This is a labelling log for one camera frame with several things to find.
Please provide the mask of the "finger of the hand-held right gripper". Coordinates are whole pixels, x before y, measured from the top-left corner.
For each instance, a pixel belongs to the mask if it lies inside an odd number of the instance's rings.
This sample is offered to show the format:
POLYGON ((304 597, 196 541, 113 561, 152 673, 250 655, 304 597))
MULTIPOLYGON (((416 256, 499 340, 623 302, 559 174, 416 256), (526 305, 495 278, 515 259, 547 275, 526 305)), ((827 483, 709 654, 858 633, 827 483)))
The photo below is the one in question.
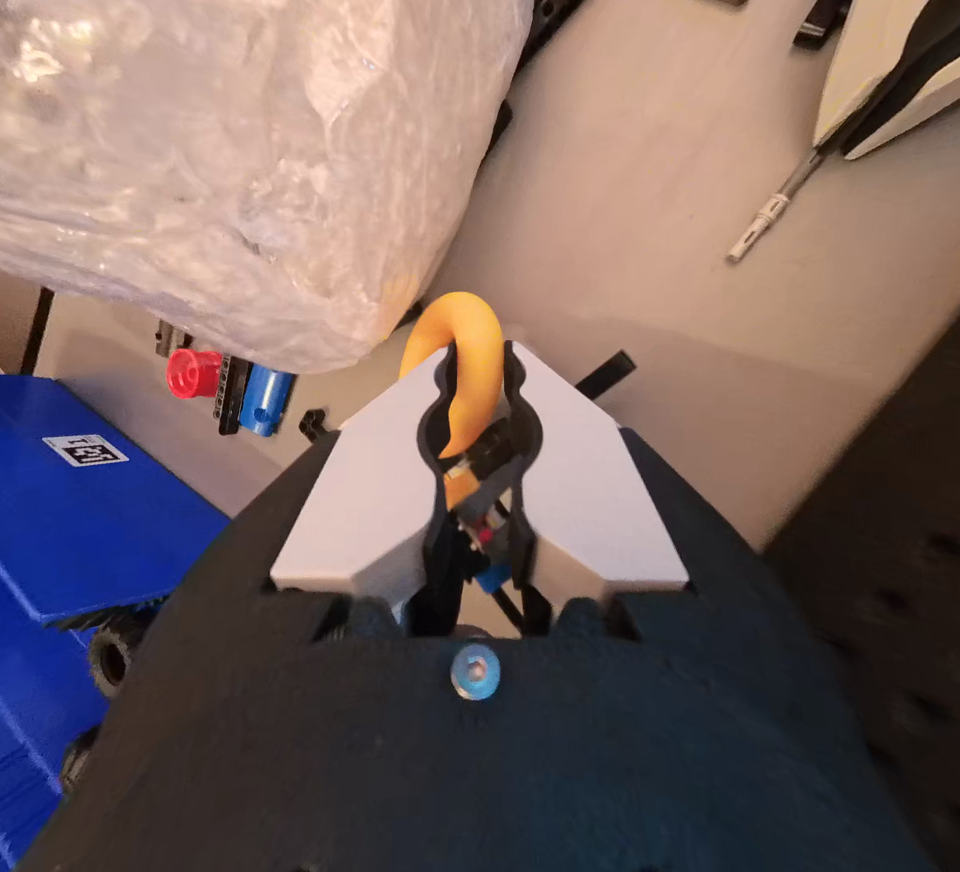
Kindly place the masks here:
MULTIPOLYGON (((923 33, 939 33, 952 24, 959 27, 959 0, 853 0, 824 83, 814 148, 838 151, 838 133, 844 122, 892 70, 916 25, 923 33)), ((958 101, 915 128, 957 106, 958 101)))
POLYGON ((959 27, 916 25, 892 70, 838 133, 838 153, 862 158, 958 101, 959 27))

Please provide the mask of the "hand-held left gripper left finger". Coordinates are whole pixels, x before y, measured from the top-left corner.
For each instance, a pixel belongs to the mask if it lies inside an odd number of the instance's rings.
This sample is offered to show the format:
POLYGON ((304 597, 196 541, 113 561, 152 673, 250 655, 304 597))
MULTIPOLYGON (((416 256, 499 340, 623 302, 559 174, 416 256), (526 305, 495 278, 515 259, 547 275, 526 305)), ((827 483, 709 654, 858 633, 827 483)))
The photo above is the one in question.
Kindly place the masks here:
POLYGON ((463 547, 439 453, 456 392, 453 343, 348 419, 270 568, 278 590, 382 600, 417 634, 455 628, 463 547))

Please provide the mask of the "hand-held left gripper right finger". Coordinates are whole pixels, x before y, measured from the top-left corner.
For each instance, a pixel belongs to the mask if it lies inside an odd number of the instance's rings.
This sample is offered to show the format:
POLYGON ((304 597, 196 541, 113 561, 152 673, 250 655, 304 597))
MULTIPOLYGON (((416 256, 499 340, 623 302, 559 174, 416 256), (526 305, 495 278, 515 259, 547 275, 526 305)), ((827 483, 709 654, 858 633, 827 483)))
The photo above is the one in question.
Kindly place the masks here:
POLYGON ((525 635, 574 599, 682 590, 689 572, 621 427, 531 350, 508 341, 508 550, 525 635))

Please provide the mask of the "grey black long pin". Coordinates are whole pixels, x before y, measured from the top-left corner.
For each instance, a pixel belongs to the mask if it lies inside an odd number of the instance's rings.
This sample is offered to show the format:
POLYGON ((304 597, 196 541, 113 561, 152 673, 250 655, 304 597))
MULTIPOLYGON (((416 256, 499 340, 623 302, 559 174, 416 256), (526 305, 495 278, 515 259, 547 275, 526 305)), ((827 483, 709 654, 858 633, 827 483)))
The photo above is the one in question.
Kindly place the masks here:
POLYGON ((813 148, 790 174, 783 185, 767 200, 751 220, 749 227, 726 253, 726 262, 733 265, 750 253, 752 248, 774 228, 800 190, 807 184, 826 159, 820 148, 813 148))

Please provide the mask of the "grey desk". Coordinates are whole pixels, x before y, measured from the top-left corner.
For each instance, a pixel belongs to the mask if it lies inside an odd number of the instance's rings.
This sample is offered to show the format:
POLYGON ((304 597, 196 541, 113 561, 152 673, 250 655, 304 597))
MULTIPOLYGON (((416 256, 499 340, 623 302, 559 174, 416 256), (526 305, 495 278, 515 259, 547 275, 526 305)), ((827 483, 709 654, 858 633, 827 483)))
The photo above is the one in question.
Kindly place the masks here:
MULTIPOLYGON (((610 408, 753 544, 771 537, 958 307, 958 111, 829 161, 740 264, 726 251, 813 144, 831 53, 813 0, 586 0, 516 77, 426 286, 475 292, 575 377, 624 348, 610 408)), ((131 302, 56 291, 63 368, 104 366, 131 302)))

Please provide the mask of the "blue curved panel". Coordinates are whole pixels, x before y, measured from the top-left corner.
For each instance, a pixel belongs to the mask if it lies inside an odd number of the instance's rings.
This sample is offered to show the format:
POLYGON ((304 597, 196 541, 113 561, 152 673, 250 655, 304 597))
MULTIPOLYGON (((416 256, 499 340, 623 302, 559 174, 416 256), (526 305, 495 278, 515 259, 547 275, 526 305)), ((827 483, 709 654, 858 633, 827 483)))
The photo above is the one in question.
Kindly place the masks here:
POLYGON ((298 376, 252 364, 239 413, 239 425, 260 438, 277 433, 298 376))

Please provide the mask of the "red translucent rim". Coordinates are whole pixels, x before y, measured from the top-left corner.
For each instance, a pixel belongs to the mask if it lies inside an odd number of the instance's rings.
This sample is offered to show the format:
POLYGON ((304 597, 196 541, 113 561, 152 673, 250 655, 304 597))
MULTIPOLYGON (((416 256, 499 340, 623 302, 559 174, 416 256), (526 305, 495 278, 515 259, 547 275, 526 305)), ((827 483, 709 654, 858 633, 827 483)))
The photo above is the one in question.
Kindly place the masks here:
POLYGON ((213 350, 177 349, 167 361, 166 383, 180 400, 215 398, 224 357, 213 350))

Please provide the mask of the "blue storage bin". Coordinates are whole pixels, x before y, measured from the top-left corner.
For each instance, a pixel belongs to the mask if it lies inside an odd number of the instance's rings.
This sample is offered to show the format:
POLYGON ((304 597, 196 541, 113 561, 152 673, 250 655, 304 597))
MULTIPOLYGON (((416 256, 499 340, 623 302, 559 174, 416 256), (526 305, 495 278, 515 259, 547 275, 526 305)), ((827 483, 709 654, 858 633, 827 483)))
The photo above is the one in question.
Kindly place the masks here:
POLYGON ((62 764, 106 716, 95 630, 152 613, 229 518, 50 378, 1 378, 1 853, 57 808, 62 764))

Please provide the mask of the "black rubber tire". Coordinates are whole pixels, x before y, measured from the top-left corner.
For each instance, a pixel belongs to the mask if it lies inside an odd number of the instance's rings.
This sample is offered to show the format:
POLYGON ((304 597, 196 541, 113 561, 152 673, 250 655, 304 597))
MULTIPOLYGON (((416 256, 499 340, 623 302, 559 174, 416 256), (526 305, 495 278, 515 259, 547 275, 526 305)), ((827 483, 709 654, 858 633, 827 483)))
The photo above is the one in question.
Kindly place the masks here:
POLYGON ((152 613, 121 614, 99 626, 87 650, 91 678, 108 701, 119 692, 130 672, 139 646, 152 624, 152 613))

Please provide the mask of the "black perforated panel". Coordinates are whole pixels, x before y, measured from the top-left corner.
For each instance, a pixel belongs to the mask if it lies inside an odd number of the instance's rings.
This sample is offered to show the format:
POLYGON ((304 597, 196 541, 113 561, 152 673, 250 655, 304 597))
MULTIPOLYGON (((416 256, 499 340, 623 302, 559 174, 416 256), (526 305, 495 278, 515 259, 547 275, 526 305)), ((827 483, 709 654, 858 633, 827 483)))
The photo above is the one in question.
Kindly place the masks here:
POLYGON ((959 867, 959 324, 766 547, 834 657, 870 757, 959 867))

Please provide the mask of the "black curved panel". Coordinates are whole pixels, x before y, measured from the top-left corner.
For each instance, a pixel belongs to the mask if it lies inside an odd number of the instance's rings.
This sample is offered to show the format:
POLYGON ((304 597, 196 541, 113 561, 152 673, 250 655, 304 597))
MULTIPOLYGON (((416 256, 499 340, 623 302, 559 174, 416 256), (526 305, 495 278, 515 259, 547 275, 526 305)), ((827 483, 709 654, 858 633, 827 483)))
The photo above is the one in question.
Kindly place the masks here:
POLYGON ((55 292, 47 287, 39 290, 38 300, 31 319, 26 345, 18 374, 33 375, 42 351, 42 344, 55 298, 55 292))

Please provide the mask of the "large crumpled plastic bag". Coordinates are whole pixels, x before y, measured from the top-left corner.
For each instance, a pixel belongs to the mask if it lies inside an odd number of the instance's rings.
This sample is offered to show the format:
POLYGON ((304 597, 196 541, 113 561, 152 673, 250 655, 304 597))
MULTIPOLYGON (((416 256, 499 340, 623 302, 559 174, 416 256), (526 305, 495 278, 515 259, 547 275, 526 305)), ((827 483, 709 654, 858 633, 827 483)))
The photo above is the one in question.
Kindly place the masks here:
POLYGON ((534 0, 2 0, 2 270, 294 374, 458 230, 534 0))

